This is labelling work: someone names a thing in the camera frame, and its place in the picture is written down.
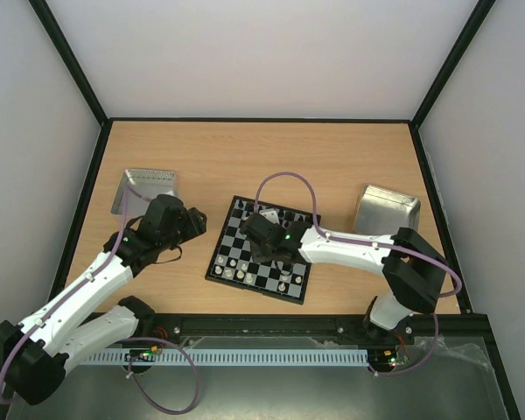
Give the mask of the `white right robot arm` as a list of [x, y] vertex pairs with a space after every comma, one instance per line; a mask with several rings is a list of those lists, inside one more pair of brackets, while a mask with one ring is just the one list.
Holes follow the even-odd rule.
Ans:
[[385, 279], [390, 292], [374, 297], [364, 321], [366, 336], [376, 343], [390, 337], [410, 315], [434, 313], [442, 295], [445, 259], [408, 227], [396, 234], [365, 236], [323, 230], [302, 221], [284, 227], [253, 213], [241, 223], [240, 232], [262, 262], [329, 263]]

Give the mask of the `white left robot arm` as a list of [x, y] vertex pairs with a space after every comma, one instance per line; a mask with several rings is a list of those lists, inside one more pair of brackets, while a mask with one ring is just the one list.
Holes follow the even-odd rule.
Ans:
[[186, 208], [177, 197], [159, 194], [146, 212], [134, 219], [123, 214], [89, 267], [61, 293], [19, 323], [0, 324], [0, 403], [4, 386], [30, 405], [50, 397], [67, 374], [92, 354], [144, 332], [153, 315], [139, 299], [129, 297], [99, 318], [88, 316], [115, 291], [145, 268], [157, 263], [166, 250], [207, 231], [207, 217], [197, 208]]

